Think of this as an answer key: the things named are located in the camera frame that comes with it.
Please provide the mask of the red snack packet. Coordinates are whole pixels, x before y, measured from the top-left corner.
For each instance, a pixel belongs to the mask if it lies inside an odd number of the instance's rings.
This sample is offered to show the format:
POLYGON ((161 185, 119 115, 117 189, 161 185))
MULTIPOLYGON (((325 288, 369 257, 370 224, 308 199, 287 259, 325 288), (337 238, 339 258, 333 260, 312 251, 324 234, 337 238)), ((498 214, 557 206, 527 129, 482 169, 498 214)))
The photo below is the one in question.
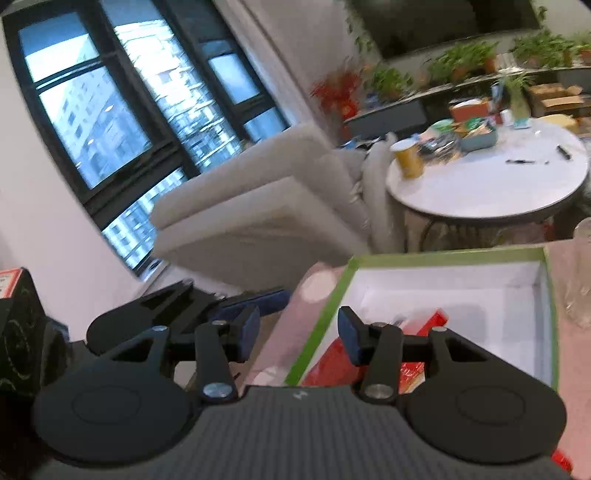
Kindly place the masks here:
POLYGON ((339 308, 338 338, 301 381, 305 387, 349 386, 369 398, 378 387, 405 394, 424 375, 426 355, 406 357, 405 343, 425 347, 430 331, 447 326, 448 316, 435 311, 427 320, 367 324, 349 306, 339 308))

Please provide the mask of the beige sofa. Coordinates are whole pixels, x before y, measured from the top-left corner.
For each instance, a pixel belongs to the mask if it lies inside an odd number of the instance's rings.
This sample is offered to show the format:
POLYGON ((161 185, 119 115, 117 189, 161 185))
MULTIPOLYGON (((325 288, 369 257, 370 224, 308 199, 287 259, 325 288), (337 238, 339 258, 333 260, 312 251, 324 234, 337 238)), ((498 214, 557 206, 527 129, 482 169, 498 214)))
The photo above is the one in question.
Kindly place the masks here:
POLYGON ((155 204, 153 254, 240 290, 294 288, 317 263, 403 253, 405 213, 387 191, 393 134, 336 149, 297 124, 194 177, 155 204))

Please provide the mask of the green cardboard box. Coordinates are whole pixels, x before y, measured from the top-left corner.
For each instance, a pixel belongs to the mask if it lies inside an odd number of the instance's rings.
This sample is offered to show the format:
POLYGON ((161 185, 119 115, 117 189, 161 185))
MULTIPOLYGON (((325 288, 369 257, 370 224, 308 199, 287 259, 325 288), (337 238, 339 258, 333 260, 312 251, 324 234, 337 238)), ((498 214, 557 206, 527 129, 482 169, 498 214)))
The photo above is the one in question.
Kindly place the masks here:
POLYGON ((422 320, 441 310, 456 333, 558 386, 557 313, 542 247, 353 257, 287 373, 287 385, 300 383, 335 340, 342 306, 369 323, 422 320))

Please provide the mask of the glass mug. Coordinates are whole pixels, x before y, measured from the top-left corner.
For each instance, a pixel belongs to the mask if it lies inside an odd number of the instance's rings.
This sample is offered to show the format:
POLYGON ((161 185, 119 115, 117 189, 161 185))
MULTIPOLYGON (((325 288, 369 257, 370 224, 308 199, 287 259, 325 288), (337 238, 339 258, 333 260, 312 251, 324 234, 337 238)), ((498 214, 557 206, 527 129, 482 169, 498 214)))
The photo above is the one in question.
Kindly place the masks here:
POLYGON ((590 327, 590 218, 575 228, 572 240, 571 273, 565 306, 570 319, 581 328, 590 327))

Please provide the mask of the yellow paper cup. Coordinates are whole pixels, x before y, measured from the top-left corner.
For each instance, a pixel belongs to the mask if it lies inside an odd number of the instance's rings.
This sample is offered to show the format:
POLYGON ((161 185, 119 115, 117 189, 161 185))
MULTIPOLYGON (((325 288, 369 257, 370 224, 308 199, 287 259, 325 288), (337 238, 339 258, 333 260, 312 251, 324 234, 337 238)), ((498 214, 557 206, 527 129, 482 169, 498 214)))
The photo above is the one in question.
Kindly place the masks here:
POLYGON ((424 162, 419 153, 419 143, 412 139, 395 142, 391 152, 405 179, 417 179, 424 173, 424 162))

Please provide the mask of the red flower decoration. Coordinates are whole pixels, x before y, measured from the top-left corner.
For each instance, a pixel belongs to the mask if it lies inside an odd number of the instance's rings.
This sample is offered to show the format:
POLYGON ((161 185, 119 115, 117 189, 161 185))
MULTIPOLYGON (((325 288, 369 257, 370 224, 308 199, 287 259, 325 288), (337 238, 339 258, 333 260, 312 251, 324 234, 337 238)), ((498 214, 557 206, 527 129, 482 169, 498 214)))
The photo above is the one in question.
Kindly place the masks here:
POLYGON ((361 84, 362 79, 358 71, 335 70, 314 84, 311 88, 311 97, 318 99, 325 113, 337 112, 342 121, 349 120, 359 113, 358 90, 361 84))

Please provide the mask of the round white marble table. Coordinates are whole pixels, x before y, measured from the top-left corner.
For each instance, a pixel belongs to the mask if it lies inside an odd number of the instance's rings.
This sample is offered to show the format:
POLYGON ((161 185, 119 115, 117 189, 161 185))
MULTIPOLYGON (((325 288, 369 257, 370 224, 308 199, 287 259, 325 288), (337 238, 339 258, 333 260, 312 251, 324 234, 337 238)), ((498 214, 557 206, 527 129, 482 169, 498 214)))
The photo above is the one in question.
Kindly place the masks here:
POLYGON ((430 220, 497 226, 542 221, 570 206, 589 171, 583 142, 541 119, 525 130, 500 127, 495 146, 405 179, 392 163, 386 180, 391 196, 430 220), (556 147, 572 156, 565 160, 556 147))

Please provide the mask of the teal snack tray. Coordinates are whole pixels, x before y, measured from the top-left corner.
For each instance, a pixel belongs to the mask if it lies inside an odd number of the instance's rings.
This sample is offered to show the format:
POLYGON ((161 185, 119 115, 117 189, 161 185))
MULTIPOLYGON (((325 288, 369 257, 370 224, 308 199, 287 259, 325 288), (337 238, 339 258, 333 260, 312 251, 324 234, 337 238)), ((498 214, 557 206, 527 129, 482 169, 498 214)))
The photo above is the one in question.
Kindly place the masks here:
POLYGON ((462 122, 455 132, 460 137, 461 149, 466 153, 491 148, 498 141, 496 126, 488 118, 472 118, 462 122))

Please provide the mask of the orange tissue box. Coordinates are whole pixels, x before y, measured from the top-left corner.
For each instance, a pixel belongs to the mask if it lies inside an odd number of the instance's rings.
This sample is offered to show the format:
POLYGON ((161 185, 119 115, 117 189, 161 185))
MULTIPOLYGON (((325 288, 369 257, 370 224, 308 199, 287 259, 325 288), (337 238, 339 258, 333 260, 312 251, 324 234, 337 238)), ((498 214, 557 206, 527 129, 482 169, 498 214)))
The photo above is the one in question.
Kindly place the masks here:
POLYGON ((485 118, 489 116, 489 100, 487 98, 472 98, 452 105, 449 110, 457 123, 473 118, 485 118))

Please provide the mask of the glass vase with plant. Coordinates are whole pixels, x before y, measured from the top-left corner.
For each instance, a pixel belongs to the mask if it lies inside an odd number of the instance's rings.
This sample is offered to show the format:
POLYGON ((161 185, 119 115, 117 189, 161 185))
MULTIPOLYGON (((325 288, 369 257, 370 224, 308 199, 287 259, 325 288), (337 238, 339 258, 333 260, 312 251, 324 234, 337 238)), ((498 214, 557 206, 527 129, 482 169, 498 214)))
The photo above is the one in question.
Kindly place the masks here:
POLYGON ((508 92, 513 128, 516 130, 531 127, 531 108, 525 91, 532 84, 526 73, 504 75, 500 79, 503 89, 508 92))

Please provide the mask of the black window frame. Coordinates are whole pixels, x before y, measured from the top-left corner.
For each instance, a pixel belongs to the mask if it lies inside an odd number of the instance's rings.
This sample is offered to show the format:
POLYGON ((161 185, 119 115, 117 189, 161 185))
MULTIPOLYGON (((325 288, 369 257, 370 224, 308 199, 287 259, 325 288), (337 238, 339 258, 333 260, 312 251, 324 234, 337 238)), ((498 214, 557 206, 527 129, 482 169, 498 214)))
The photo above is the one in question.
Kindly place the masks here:
POLYGON ((287 128, 211 1, 5 1, 1 19, 58 170, 136 275, 159 197, 287 128))

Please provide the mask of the black wall television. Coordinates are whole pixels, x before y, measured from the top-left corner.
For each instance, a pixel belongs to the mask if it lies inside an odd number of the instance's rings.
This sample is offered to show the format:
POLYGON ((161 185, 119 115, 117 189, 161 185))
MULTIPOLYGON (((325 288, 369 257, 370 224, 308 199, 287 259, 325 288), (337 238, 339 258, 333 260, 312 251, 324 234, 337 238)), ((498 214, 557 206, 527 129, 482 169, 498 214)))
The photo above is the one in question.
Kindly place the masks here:
POLYGON ((352 6, 385 59, 453 41, 540 27, 529 1, 360 0, 352 6))

